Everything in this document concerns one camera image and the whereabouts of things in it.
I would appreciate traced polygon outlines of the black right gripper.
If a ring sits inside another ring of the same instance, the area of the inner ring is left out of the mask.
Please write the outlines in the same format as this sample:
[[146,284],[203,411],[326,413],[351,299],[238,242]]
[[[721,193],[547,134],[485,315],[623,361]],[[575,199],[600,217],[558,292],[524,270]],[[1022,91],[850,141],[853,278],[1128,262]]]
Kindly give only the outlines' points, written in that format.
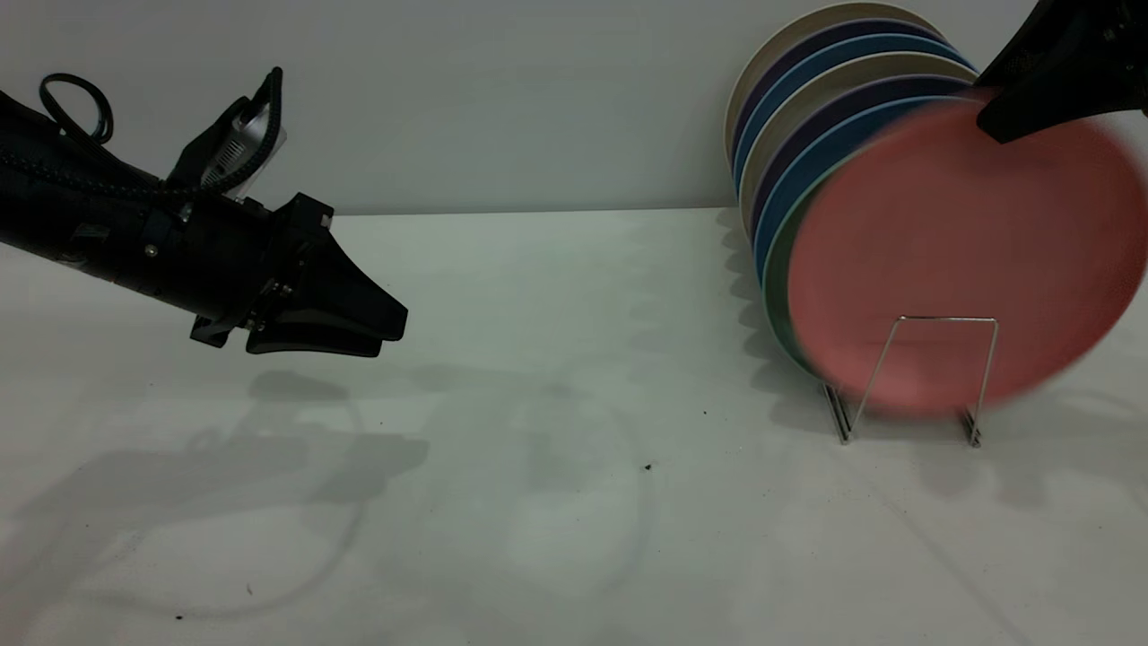
[[1145,111],[1145,1],[1039,1],[976,81],[996,92],[979,129],[1011,143],[1091,116]]

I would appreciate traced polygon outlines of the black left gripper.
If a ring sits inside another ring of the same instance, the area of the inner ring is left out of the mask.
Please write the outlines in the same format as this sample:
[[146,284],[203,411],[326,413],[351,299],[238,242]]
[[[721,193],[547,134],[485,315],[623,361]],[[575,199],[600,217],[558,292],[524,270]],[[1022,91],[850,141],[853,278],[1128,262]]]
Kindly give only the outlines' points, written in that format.
[[197,312],[191,338],[224,347],[230,332],[245,328],[248,355],[352,357],[378,357],[383,343],[403,338],[408,308],[334,241],[332,215],[297,195],[258,221],[254,238],[227,240],[212,252],[233,266],[209,289],[214,312]]

